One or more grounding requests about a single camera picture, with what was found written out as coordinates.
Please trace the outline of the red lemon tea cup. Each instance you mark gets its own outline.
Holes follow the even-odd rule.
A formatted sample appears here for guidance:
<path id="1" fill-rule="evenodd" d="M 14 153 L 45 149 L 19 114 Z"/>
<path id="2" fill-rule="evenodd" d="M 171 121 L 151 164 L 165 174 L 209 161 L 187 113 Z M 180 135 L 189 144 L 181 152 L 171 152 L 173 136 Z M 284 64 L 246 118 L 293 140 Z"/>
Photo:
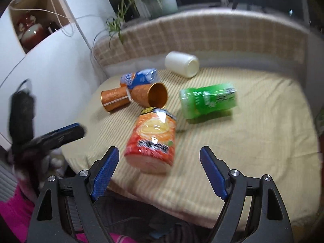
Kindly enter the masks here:
<path id="1" fill-rule="evenodd" d="M 145 173 L 167 173 L 174 163 L 176 124 L 165 109 L 143 109 L 126 144 L 127 163 Z"/>

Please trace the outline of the orange paper cup closed end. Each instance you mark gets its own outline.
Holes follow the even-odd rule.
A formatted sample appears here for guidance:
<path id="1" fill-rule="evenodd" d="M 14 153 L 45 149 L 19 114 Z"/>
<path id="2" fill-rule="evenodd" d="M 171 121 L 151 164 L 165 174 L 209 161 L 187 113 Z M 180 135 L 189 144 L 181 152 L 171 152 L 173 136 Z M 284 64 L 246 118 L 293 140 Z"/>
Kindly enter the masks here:
<path id="1" fill-rule="evenodd" d="M 128 105 L 131 102 L 129 89 L 125 87 L 102 91 L 100 94 L 102 106 L 107 112 Z"/>

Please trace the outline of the orange cup gold interior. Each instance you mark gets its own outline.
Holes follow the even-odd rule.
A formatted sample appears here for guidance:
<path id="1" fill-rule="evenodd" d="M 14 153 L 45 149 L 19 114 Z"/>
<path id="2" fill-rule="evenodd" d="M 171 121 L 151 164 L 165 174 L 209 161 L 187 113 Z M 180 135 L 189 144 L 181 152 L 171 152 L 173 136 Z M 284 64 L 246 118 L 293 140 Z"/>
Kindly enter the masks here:
<path id="1" fill-rule="evenodd" d="M 131 90 L 131 98 L 143 108 L 164 108 L 167 99 L 167 89 L 164 84 L 157 82 L 135 86 Z"/>

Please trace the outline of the blue Arctic Ocean cup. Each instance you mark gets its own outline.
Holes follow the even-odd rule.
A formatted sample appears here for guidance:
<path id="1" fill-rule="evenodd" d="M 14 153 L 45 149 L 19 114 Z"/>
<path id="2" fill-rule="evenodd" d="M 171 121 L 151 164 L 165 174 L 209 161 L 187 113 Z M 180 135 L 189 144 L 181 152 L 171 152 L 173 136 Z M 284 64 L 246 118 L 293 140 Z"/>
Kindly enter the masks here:
<path id="1" fill-rule="evenodd" d="M 137 72 L 127 73 L 120 78 L 120 86 L 132 90 L 136 86 L 159 82 L 157 69 L 144 69 Z"/>

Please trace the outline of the green plastic cup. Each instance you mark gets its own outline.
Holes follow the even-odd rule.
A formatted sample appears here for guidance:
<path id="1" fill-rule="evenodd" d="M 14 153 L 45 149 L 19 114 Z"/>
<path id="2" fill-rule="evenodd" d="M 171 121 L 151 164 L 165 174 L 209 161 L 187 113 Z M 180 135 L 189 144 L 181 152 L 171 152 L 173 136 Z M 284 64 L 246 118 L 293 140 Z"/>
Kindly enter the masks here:
<path id="1" fill-rule="evenodd" d="M 191 120 L 212 112 L 226 111 L 237 104 L 236 89 L 229 83 L 179 91 L 185 119 Z"/>

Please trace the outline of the white plastic cup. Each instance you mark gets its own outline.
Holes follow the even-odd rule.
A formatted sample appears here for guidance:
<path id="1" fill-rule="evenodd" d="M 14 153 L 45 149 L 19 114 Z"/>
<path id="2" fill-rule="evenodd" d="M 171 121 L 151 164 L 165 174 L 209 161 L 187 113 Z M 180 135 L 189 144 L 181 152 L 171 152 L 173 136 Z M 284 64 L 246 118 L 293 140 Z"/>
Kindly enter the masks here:
<path id="1" fill-rule="evenodd" d="M 200 63 L 194 55 L 172 51 L 165 57 L 165 67 L 182 77 L 192 78 L 197 75 Z"/>

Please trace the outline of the plaid beige blanket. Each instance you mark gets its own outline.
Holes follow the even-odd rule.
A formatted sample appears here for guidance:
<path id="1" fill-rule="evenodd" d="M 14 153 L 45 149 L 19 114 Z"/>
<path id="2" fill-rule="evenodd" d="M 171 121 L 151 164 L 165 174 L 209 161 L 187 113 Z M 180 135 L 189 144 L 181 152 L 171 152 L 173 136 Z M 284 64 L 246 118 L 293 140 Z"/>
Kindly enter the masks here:
<path id="1" fill-rule="evenodd" d="M 201 9 L 146 21 L 102 37 L 93 47 L 100 66 L 170 51 L 266 54 L 305 63 L 309 31 L 273 15 Z"/>

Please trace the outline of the potted spider plant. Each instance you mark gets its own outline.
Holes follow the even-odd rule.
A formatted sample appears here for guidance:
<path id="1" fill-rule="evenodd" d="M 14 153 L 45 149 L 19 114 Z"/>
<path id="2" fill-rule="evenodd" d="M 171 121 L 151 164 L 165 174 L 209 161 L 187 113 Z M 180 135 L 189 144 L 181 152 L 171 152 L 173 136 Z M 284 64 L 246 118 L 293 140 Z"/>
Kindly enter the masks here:
<path id="1" fill-rule="evenodd" d="M 110 40 L 124 42 L 122 30 L 134 21 L 146 21 L 178 12 L 177 0 L 115 0 L 115 15 L 106 20 Z"/>

